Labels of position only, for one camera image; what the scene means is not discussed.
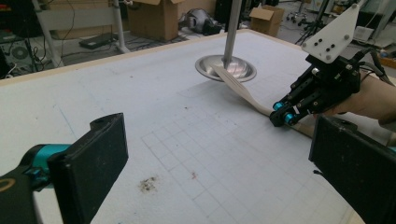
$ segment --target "cardboard box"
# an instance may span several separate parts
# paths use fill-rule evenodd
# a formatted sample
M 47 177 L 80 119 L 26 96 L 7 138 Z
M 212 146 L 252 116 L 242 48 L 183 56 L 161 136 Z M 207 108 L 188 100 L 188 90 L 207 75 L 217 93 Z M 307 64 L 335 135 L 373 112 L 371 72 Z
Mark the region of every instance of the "cardboard box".
M 187 13 L 193 8 L 201 8 L 213 17 L 215 15 L 216 0 L 185 0 L 178 4 L 177 17 L 180 18 L 183 13 Z
M 382 65 L 396 69 L 396 60 L 392 58 L 381 58 L 381 56 L 379 55 L 378 55 L 378 59 Z
M 48 3 L 49 0 L 41 0 L 43 3 Z M 103 2 L 87 2 L 86 0 L 74 0 L 69 2 L 68 0 L 56 0 L 50 4 L 46 4 L 46 10 L 73 10 L 73 9 L 90 9 L 90 8 L 103 8 L 110 7 L 110 4 Z M 87 27 L 69 30 L 57 30 L 51 31 L 51 36 L 54 39 L 75 39 L 84 36 L 101 35 L 110 32 L 117 32 L 116 27 L 110 25 Z
M 255 7 L 250 12 L 250 29 L 265 35 L 276 36 L 285 10 L 279 7 Z
M 178 36 L 177 4 L 184 0 L 134 0 L 128 7 L 132 35 L 169 41 Z

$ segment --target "screw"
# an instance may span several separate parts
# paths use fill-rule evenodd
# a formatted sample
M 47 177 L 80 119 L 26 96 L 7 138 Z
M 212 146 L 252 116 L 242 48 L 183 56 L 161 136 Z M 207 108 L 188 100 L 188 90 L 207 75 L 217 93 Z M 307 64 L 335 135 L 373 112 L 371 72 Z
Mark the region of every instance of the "screw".
M 319 72 L 317 68 L 312 69 L 312 74 L 316 75 Z

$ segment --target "human arm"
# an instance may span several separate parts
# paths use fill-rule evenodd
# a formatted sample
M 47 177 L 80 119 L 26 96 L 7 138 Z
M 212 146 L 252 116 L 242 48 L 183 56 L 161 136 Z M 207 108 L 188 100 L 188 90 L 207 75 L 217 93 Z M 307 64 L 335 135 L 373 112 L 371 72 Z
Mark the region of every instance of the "human arm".
M 378 119 L 380 125 L 391 124 L 396 121 L 396 87 L 368 76 L 362 81 L 359 92 L 352 94 L 324 114 L 334 115 L 343 112 Z

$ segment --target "white table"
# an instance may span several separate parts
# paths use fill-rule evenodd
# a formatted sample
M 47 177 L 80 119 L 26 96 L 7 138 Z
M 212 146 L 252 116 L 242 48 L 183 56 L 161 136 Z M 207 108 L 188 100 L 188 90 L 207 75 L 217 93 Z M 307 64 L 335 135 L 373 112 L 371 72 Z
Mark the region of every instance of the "white table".
M 92 120 L 122 112 L 130 159 L 92 223 L 347 223 L 349 205 L 312 173 L 311 140 L 195 70 L 224 45 L 214 35 L 2 80 L 0 174 L 30 147 L 74 143 Z M 297 47 L 250 31 L 233 55 L 257 68 L 245 85 L 268 107 L 309 65 Z M 344 118 L 380 141 L 389 135 L 375 120 Z M 155 189 L 143 192 L 151 177 Z M 62 223 L 54 191 L 35 196 L 45 223 Z

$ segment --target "silver bowl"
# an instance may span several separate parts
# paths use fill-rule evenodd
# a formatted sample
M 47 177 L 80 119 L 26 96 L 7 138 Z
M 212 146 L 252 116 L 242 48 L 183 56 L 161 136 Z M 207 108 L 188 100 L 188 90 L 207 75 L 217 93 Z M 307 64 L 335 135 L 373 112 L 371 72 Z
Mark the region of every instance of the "silver bowl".
M 223 58 L 223 55 L 205 56 L 195 63 L 195 68 L 205 77 L 209 77 L 216 81 L 223 81 L 212 68 L 213 65 L 224 67 Z M 240 82 L 245 82 L 253 79 L 257 73 L 256 68 L 251 63 L 248 63 L 237 57 L 232 57 L 230 65 L 228 65 L 227 71 Z

